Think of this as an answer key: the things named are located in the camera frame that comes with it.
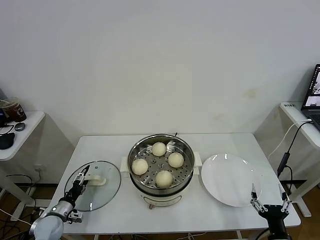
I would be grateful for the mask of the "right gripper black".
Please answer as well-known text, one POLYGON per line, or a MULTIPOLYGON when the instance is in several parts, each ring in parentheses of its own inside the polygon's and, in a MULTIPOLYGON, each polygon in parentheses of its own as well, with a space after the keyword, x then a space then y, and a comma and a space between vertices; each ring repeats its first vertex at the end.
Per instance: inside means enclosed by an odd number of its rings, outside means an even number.
POLYGON ((253 183, 250 204, 259 213, 259 215, 267 221, 268 228, 271 233, 286 233, 287 230, 284 219, 288 216, 288 209, 292 201, 289 199, 282 185, 279 184, 278 187, 282 199, 282 206, 268 204, 262 205, 258 200, 258 195, 253 183))

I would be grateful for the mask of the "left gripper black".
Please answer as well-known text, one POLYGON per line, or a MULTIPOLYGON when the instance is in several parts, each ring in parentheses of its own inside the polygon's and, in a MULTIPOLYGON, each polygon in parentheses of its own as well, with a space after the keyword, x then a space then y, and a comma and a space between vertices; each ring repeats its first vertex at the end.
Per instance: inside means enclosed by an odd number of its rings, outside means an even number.
POLYGON ((65 202, 75 204, 78 197, 83 194, 85 186, 89 182, 86 179, 86 175, 89 169, 90 165, 88 164, 80 173, 77 174, 74 181, 72 182, 72 188, 67 193, 65 193, 63 197, 63 200, 65 202))

